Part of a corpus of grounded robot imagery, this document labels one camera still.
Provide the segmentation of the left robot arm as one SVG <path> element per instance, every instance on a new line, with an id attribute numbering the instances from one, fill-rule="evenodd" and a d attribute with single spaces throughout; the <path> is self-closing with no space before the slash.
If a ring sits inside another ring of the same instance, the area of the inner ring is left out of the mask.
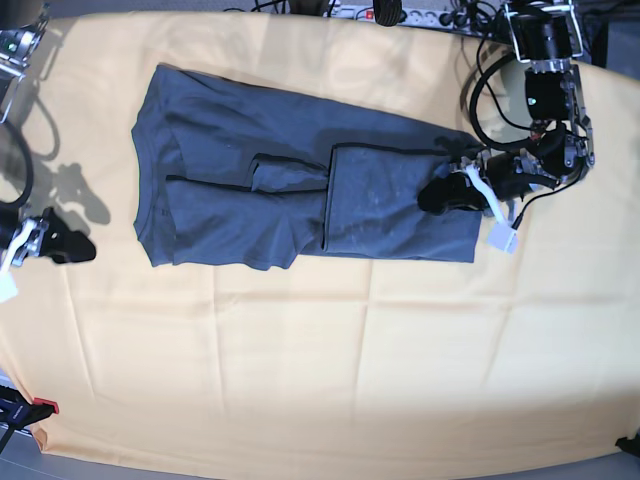
<path id="1" fill-rule="evenodd" d="M 530 205 L 582 181 L 595 165 L 593 129 L 584 102 L 575 58 L 583 41 L 571 1 L 507 1 L 489 29 L 508 32 L 511 49 L 488 67 L 471 92 L 468 115 L 483 148 L 449 164 L 444 177 L 418 195 L 421 210 L 441 215 L 451 210 L 489 210 L 522 200 L 508 226 L 519 228 Z M 526 137 L 501 142 L 483 130 L 478 104 L 489 81 L 512 62 L 525 65 L 524 90 L 530 123 Z"/>

